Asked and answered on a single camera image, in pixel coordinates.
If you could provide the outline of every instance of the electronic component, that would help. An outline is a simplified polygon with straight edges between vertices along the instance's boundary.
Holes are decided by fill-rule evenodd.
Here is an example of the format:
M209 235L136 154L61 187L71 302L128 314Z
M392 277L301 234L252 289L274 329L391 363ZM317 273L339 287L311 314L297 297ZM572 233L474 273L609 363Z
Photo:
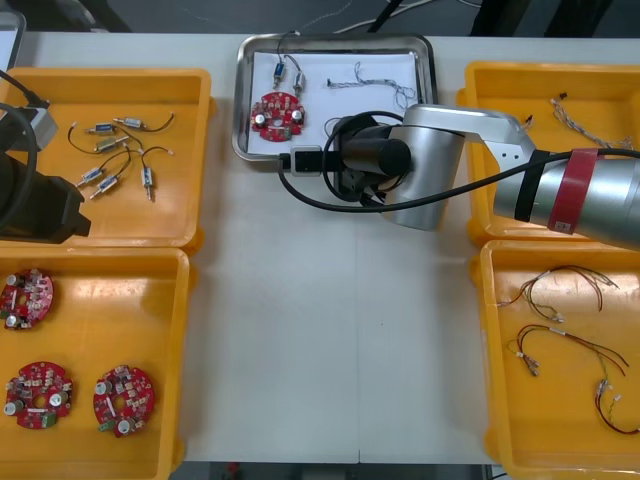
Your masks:
M54 426L71 412L73 383L65 370L51 362L36 362L20 369L7 384L4 413L18 425L40 430Z
M111 123L96 123L95 127L87 128L85 133L96 133L98 135L108 135L114 133L115 129Z
M298 72L293 80L293 91L296 94L296 97L300 98L302 94L302 90L304 90L305 78L304 73Z
M283 92L264 95L251 109L251 128L270 142L285 142L300 135L304 128L305 110L298 98Z
M89 200L93 200L97 196L102 195L104 192L114 187L116 183L118 183L118 177L115 175L109 175L98 184L98 189L91 194Z
M93 149L93 151L96 153L108 152L110 150L113 150L114 148L118 148L120 145L126 142L129 138L130 138L129 135L123 135L120 138L116 138L116 137L106 138L96 143L96 147Z
M284 77L284 62L278 62L276 64L276 68L273 71L273 89L277 89L278 85L280 84L280 82L282 81L282 78Z
M35 268L24 270L7 277L0 294L0 319L5 329L29 329L44 319L52 302L51 278Z
M81 187L93 182L95 179L100 178L104 174L104 170L100 167L95 167L82 175L82 180L76 183L76 187Z
M147 198L149 199L150 202L153 202L153 187L154 187L153 172L151 171L151 167L149 167L147 163L144 161L144 157L146 157L149 153L151 153L154 150L162 150L167 155L173 155L173 150L169 150L168 148L164 148L160 146L151 147L146 150L142 150L142 149L138 150L138 153L140 154L140 161L142 162L142 170L140 172L142 177L142 186L147 191Z
M162 124L158 128L149 128L149 126L146 123L144 123L142 120L140 120L139 118L133 118L133 117L114 118L113 121L116 123L119 123L120 125L124 125L125 127L128 127L128 128L141 130L147 133L154 133L167 128L169 124L171 124L174 118L175 118L175 114L173 112L170 112L169 120L167 120L164 124Z
M153 202L153 173L151 172L151 167L142 167L140 173L142 176L142 186L147 191L147 198L150 202Z
M101 432L131 435L148 423L155 404L149 376L139 368L119 365L98 380L93 410Z
M140 120L138 118L131 118L131 117L114 118L113 121L116 122L116 123L120 123L120 124L124 125L125 127L135 128L136 130L142 129L142 126L144 125L142 123L142 120Z

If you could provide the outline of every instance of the stainless steel tray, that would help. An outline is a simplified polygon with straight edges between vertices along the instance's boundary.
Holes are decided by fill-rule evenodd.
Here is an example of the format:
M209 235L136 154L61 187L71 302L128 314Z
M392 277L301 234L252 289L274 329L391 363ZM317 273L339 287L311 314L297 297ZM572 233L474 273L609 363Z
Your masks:
M248 38L238 51L236 89L233 106L232 143L236 154L249 161L274 161L276 155L248 152L251 87L254 54L276 53L282 35L256 35ZM350 53L350 54L407 54L416 61L416 85L419 103L438 103L433 50L429 42L418 35L300 35L289 36L283 47L287 53Z

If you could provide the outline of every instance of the connector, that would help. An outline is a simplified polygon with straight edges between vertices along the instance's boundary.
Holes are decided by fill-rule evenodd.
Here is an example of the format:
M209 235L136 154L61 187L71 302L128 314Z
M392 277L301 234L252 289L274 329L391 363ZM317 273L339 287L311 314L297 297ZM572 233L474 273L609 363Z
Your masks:
M87 173L82 175L82 180L76 183L76 187L81 187L82 185L87 185L91 183L96 178L100 178L103 173L104 173L104 170L100 167L92 168Z
M105 178L103 181L101 181L98 184L98 189L95 192L93 192L93 195L89 197L89 200L93 200L98 195L102 195L104 192L106 192L111 187L113 187L116 183L118 183L118 177L116 177L115 175L109 175L107 178Z
M153 172L151 167L143 167L141 170L142 186L147 190L147 198L153 202Z
M524 358L526 361L530 362L531 365L533 365L535 368L538 368L540 366L540 364L529 355L525 355Z
M273 71L273 89L278 88L278 84L284 77L284 62L278 62L276 68Z
M95 127L87 128L84 131L84 133L96 133L98 135L108 135L113 132L113 125L110 123L96 123Z
M601 397L604 394L604 391L607 389L607 385L609 385L609 381L606 378L604 380L601 380L598 384L596 396Z
M135 128L136 130L143 130L146 128L146 125L139 118L114 118L114 122L124 125L125 127Z
M109 137L98 143L96 143L96 148L93 149L94 152L104 153L109 150L113 150L117 148L121 143L124 143L129 139L129 135L124 135L123 137Z
M538 370L537 367L538 362L536 362L535 360L533 360L531 357L529 357L528 355L525 355L524 357L522 357L524 359L524 363L527 364L527 368L529 369L529 372L531 372L531 375L533 375L534 377L538 376Z

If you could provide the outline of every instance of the gray floor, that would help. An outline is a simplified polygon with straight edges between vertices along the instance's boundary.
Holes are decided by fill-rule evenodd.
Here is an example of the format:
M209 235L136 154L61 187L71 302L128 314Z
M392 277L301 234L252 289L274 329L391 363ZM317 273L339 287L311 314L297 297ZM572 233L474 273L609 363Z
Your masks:
M558 3L559 0L533 0L516 36L542 36ZM286 32L301 30L314 19L343 10L302 29L304 33L329 33L375 18L386 3L385 0L109 0L109 4L134 32L154 33ZM463 36L469 34L477 12L478 9L457 0L433 0L390 19L382 31ZM595 36L640 37L639 14L640 1L614 0Z

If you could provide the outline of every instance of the capacitor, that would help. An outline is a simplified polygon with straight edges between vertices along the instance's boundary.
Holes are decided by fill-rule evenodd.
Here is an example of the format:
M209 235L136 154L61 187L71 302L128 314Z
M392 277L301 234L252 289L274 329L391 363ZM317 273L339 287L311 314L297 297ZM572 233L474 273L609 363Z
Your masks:
M128 435L133 432L136 422L130 418L123 418L118 422L118 432L121 435Z
M18 317L15 315L9 315L5 320L5 325L9 328L13 328L18 325Z
M22 400L13 400L8 402L4 406L4 414L8 416L15 415L24 408L24 402Z
M69 394L67 392L58 392L49 397L49 404L52 407L59 407L67 403L67 400L69 400Z
M111 385L111 382L108 380L104 380L102 382L98 382L96 383L96 395L106 395L107 393L111 393L111 389L113 388L113 385Z
M263 127L265 123L267 123L266 117L261 113L257 114L253 120L255 121L256 125L259 127Z
M10 287L22 288L27 282L27 279L23 275L9 275L7 277L7 285Z
M302 123L302 120L304 120L304 114L300 110L294 110L291 112L291 119L296 123Z

